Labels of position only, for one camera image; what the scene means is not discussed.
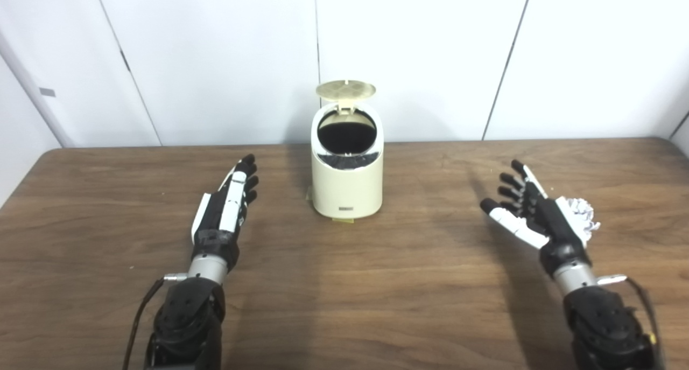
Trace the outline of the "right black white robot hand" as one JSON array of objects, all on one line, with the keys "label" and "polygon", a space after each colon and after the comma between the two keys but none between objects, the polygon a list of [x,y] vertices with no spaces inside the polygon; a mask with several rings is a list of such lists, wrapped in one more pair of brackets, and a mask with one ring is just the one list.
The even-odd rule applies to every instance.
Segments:
[{"label": "right black white robot hand", "polygon": [[514,174],[501,173],[498,193],[505,201],[485,198],[480,208],[517,239],[535,247],[544,271],[554,277],[563,266],[593,266],[584,246],[584,230],[564,198],[551,198],[534,172],[517,159]]}]

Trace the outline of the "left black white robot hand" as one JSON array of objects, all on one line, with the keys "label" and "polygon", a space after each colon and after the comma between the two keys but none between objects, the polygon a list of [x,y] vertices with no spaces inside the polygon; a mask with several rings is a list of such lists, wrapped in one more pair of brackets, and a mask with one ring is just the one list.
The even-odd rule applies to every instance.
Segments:
[{"label": "left black white robot hand", "polygon": [[205,193],[192,223],[190,275],[222,282],[240,255],[238,238],[257,198],[256,157],[243,157],[226,175],[217,191]]}]

